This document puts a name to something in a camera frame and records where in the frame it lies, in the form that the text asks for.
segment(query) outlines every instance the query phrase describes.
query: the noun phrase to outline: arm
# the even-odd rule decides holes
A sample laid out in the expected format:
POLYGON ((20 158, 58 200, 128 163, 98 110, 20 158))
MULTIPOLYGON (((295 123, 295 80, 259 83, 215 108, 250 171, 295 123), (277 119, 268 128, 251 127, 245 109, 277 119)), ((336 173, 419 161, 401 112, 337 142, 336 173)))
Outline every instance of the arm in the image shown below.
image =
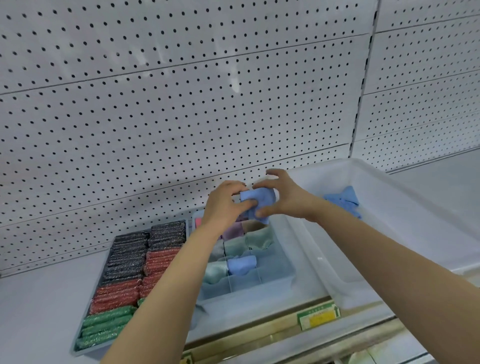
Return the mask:
POLYGON ((478 288, 342 208, 303 190, 286 171, 267 173, 279 178, 262 181, 254 188, 275 188, 280 199, 258 211, 258 216, 286 214, 317 222, 437 361, 478 361, 478 288))
POLYGON ((225 181, 210 194, 202 225, 182 246, 102 364, 178 364, 213 246, 238 215, 256 204, 233 203, 232 195, 245 190, 241 182, 225 181))

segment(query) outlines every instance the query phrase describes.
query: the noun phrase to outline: white pegboard wall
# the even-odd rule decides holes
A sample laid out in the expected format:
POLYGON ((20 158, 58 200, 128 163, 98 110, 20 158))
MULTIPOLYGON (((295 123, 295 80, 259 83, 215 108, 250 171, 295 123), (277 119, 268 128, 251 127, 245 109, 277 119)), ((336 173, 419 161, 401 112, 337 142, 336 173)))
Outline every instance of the white pegboard wall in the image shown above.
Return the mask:
POLYGON ((0 225, 350 143, 368 42, 3 95, 0 225))
POLYGON ((382 0, 377 32, 480 14, 479 0, 382 0))
POLYGON ((384 91, 479 68, 480 16, 377 33, 364 92, 384 91))
POLYGON ((364 95, 355 141, 480 110, 480 72, 364 95))
POLYGON ((357 141, 352 158, 390 171, 477 146, 480 114, 461 115, 357 141))
POLYGON ((107 249, 115 235, 189 218, 192 211, 205 205, 210 191, 223 180, 240 180, 250 186, 265 175, 267 168, 301 167, 345 158, 348 152, 349 144, 345 144, 1 227, 1 274, 8 276, 107 249))
POLYGON ((0 93, 370 33, 376 0, 0 2, 0 93))

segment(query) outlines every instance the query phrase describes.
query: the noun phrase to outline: person's left hand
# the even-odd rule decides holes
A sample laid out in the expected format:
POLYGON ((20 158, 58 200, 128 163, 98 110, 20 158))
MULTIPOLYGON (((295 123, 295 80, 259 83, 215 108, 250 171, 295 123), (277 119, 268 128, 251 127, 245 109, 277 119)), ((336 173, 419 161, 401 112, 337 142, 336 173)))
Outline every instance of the person's left hand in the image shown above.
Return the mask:
POLYGON ((208 197, 202 226, 209 226, 209 229, 214 229, 220 236, 242 212, 257 205, 255 200, 246 200, 237 204, 233 202, 232 195, 247 190, 243 182, 223 181, 208 197))

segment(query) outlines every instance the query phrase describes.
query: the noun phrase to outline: blue garment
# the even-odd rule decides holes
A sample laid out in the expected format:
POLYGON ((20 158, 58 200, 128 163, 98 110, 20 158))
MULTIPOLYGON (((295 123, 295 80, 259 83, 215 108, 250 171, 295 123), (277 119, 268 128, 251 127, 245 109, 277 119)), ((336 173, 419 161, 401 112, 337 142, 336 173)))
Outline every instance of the blue garment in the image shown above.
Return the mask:
POLYGON ((254 190, 240 192, 240 200, 257 200, 257 206, 247 210, 249 220, 258 220, 264 224, 268 224, 268 218, 258 218, 256 212, 264 207, 273 205, 276 201, 275 191, 273 188, 260 187, 254 190))
POLYGON ((228 271, 234 276, 244 276, 252 269, 257 267, 257 257, 247 255, 242 258, 232 258, 227 260, 228 271))
POLYGON ((330 201, 332 204, 340 206, 356 218, 361 219, 361 215, 357 211, 357 207, 360 203, 352 186, 345 187, 339 194, 324 194, 324 199, 330 201))

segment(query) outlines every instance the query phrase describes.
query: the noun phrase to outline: hand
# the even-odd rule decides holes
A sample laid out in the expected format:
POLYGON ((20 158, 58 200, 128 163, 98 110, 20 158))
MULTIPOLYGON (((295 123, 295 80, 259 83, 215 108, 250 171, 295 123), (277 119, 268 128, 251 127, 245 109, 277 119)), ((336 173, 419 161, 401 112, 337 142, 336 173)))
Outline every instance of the hand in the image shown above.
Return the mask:
POLYGON ((280 194, 280 199, 271 206, 259 209, 257 217, 265 218, 274 214, 285 214, 315 222, 316 212, 325 200, 298 186, 286 170, 267 170, 267 174, 277 176, 278 179, 258 182, 253 185, 253 188, 275 188, 280 194))
POLYGON ((246 200, 238 204, 233 202, 232 195, 247 190, 243 182, 223 181, 208 197, 202 226, 210 226, 220 236, 242 212, 257 205, 255 200, 246 200))

